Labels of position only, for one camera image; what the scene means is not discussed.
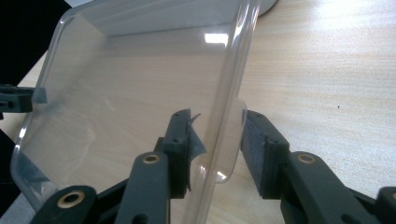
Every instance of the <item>wood grain surface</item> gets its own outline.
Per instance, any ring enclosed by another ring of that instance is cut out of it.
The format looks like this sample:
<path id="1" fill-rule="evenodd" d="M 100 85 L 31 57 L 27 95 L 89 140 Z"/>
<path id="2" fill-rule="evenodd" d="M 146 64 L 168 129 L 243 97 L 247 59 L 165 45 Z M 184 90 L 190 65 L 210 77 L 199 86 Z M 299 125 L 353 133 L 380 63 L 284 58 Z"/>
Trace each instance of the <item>wood grain surface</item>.
<path id="1" fill-rule="evenodd" d="M 22 82 L 34 86 L 41 60 Z M 239 97 L 290 142 L 325 160 L 350 188 L 375 197 L 396 185 L 396 4 L 278 0 L 258 18 Z M 12 138 L 21 115 L 5 114 Z M 239 155 L 217 185 L 207 223 L 284 223 Z"/>

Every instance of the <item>black clamp jaw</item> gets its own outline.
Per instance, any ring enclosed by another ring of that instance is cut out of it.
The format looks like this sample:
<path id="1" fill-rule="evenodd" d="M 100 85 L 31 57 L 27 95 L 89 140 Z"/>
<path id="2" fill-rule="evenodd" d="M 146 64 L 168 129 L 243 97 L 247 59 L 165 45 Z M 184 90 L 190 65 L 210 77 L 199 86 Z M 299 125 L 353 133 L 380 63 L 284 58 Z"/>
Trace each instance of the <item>black clamp jaw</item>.
<path id="1" fill-rule="evenodd" d="M 0 85 L 0 119 L 3 113 L 29 113 L 33 111 L 32 96 L 35 88 L 14 87 L 11 85 Z M 39 104 L 45 104 L 45 89 L 39 90 L 37 97 Z"/>
<path id="2" fill-rule="evenodd" d="M 32 223 L 170 223 L 170 200 L 184 198 L 191 160 L 205 152 L 193 120 L 190 110 L 176 112 L 154 151 L 135 159 L 128 179 L 99 194 L 88 186 L 62 189 Z M 290 152 L 262 114 L 247 112 L 241 150 L 260 195 L 281 200 L 287 224 L 396 223 L 395 187 L 382 188 L 376 200 L 347 188 L 320 157 Z"/>
<path id="3" fill-rule="evenodd" d="M 191 160 L 205 152 L 189 109 L 172 115 L 153 152 L 136 157 L 128 179 L 99 194 L 72 186 L 52 195 L 31 223 L 170 223 L 170 200 L 190 188 Z"/>
<path id="4" fill-rule="evenodd" d="M 396 223 L 396 187 L 374 200 L 343 185 L 327 164 L 289 143 L 262 114 L 248 111 L 241 150 L 264 199 L 281 200 L 288 224 Z"/>

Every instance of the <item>transparent plastic sheet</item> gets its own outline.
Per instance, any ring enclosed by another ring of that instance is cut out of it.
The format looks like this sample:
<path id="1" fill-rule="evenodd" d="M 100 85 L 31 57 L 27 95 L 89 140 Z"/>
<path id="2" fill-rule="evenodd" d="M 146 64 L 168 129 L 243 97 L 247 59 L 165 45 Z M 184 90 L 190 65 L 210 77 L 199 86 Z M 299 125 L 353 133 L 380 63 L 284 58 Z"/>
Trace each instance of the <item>transparent plastic sheet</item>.
<path id="1" fill-rule="evenodd" d="M 35 209 L 59 189 L 101 192 L 152 151 L 171 115 L 201 114 L 206 154 L 191 164 L 191 192 L 172 201 L 172 223 L 205 222 L 216 182 L 231 174 L 244 125 L 236 99 L 257 18 L 256 0 L 95 1 L 61 18 L 34 112 L 23 123 L 12 172 Z"/>

